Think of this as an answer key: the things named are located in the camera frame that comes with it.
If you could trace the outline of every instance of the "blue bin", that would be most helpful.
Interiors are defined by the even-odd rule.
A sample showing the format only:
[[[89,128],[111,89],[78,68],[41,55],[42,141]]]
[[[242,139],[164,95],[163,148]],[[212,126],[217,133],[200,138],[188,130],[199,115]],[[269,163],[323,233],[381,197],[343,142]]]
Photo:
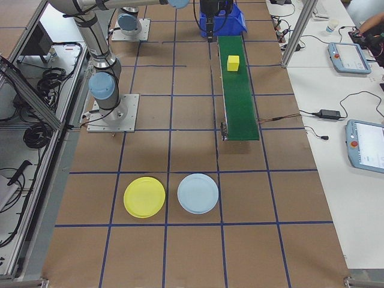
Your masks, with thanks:
[[[215,16],[215,26],[214,31],[219,29],[226,18],[225,13]],[[200,12],[200,27],[205,31],[205,15]],[[201,31],[201,35],[206,37],[206,32]],[[233,5],[232,12],[228,15],[228,19],[223,28],[218,32],[214,33],[214,36],[237,36],[241,35],[242,31],[247,31],[247,26],[245,25],[245,18],[242,11],[237,7],[236,4]]]

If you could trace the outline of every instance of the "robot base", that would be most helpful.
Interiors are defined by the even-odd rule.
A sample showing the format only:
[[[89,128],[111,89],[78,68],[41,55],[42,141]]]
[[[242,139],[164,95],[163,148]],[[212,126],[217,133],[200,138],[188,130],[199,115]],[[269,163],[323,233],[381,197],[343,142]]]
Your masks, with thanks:
[[[136,35],[125,35],[121,30],[115,30],[112,35],[113,42],[145,42],[148,41],[150,19],[138,19],[142,25],[142,30]]]
[[[93,132],[104,132],[104,133],[114,133],[114,132],[134,132],[137,116],[137,108],[139,107],[139,94],[123,94],[121,95],[120,105],[124,105],[128,108],[127,115],[122,120],[115,121],[105,121],[104,119],[97,120],[95,122],[89,123],[87,131],[90,133]],[[92,108],[93,110],[98,109],[98,104],[94,103]],[[96,120],[100,118],[99,113],[91,114],[89,121]]]

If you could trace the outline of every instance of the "floor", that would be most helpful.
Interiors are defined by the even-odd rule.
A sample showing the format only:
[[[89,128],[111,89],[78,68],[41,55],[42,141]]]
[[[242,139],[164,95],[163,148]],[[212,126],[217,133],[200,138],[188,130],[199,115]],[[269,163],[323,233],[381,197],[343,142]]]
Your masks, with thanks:
[[[298,113],[268,9],[240,2],[259,118]],[[300,118],[260,126],[260,141],[222,142],[217,45],[189,5],[151,6],[148,43],[113,43],[122,93],[140,93],[136,132],[80,132],[43,269],[50,287],[344,287],[348,276]],[[177,200],[180,181],[205,173],[219,187],[207,214]],[[167,192],[137,219],[122,197],[141,176]]]

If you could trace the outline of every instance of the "blue tape line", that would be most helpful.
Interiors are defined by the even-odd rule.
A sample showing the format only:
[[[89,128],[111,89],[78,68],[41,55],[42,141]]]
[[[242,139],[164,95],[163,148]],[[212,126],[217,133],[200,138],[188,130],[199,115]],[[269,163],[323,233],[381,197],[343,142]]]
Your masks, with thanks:
[[[249,61],[248,61],[248,54],[247,54],[247,48],[246,48],[245,45],[244,45],[244,52],[245,52],[245,58],[247,59],[247,63],[249,63]],[[251,79],[251,88],[252,88],[252,91],[253,91],[253,95],[255,95],[256,93],[255,93],[255,89],[254,89],[254,86],[253,86],[253,81],[252,81],[252,76],[251,76],[251,71],[250,71],[250,67],[249,66],[248,66],[248,73],[249,73],[250,79]],[[257,109],[257,105],[256,105],[256,97],[254,97],[254,101],[255,101],[256,113],[257,113],[257,115],[259,115],[259,110]],[[285,255],[285,251],[284,251],[284,243],[283,243],[283,239],[282,239],[282,236],[281,236],[280,225],[278,224],[277,206],[276,206],[276,202],[275,202],[275,196],[274,196],[274,191],[273,191],[273,186],[272,186],[271,173],[269,171],[268,158],[267,158],[267,155],[266,155],[266,148],[265,148],[265,143],[264,143],[264,137],[263,137],[263,131],[262,130],[260,130],[260,141],[261,141],[262,147],[263,147],[263,154],[264,154],[265,165],[266,165],[266,169],[267,169],[268,182],[269,182],[269,187],[271,189],[272,204],[273,204],[273,207],[274,207],[274,213],[275,213],[275,218],[276,218],[276,222],[277,222],[276,227],[277,227],[277,232],[278,232],[278,237],[279,237],[279,242],[280,242],[281,255],[283,257],[284,270],[286,272],[287,284],[288,284],[288,288],[292,288],[291,283],[290,283],[287,259],[286,259],[286,255]]]

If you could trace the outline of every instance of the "person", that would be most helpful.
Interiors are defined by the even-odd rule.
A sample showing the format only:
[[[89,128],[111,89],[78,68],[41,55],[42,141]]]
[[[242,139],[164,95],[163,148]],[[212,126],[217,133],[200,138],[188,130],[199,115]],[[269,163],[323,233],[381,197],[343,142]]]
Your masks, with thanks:
[[[374,33],[375,35],[384,32],[384,12],[376,14],[369,19],[367,19],[359,28],[359,32],[362,34],[367,33],[371,29],[378,30],[379,33]]]
[[[384,67],[384,37],[380,36],[381,33],[384,33],[384,12],[367,19],[352,36],[363,38],[377,63]]]

